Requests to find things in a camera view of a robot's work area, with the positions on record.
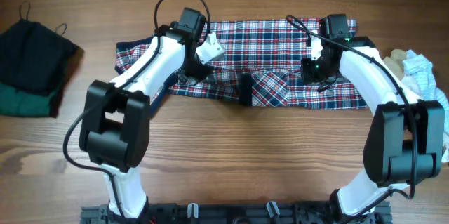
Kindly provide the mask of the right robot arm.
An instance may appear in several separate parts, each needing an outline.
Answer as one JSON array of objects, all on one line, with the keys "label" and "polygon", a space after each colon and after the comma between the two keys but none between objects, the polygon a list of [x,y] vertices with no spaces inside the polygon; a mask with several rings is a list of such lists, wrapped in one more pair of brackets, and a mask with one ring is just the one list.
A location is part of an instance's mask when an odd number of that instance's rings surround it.
[{"label": "right robot arm", "polygon": [[329,40],[314,35],[302,76],[317,83],[340,75],[349,80],[373,114],[363,149],[363,168],[330,198],[330,220],[350,223],[373,216],[393,194],[410,199],[419,183],[441,170],[444,109],[423,100],[388,69],[368,37]]}]

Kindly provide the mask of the red blue plaid garment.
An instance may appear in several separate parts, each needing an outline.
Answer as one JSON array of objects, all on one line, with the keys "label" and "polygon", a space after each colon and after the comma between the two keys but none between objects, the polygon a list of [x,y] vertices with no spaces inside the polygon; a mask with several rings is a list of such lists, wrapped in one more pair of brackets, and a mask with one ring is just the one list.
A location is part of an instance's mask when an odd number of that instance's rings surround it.
[{"label": "red blue plaid garment", "polygon": [[366,102],[346,79],[329,89],[305,84],[301,60],[311,55],[305,33],[284,19],[212,22],[226,53],[210,62],[211,74],[199,83],[183,80],[173,95],[210,98],[252,107],[304,107],[315,110],[365,108]]}]

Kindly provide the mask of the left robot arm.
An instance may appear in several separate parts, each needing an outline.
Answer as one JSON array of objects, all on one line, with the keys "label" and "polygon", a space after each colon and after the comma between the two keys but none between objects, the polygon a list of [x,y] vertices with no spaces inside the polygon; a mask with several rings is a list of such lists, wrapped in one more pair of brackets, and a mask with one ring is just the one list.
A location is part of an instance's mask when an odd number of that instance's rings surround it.
[{"label": "left robot arm", "polygon": [[95,80],[77,119],[79,147],[103,173],[109,202],[83,207],[82,223],[144,223],[149,202],[140,163],[149,144],[149,122],[178,72],[201,81],[224,48],[209,27],[174,22],[152,37],[129,69],[109,82]]}]

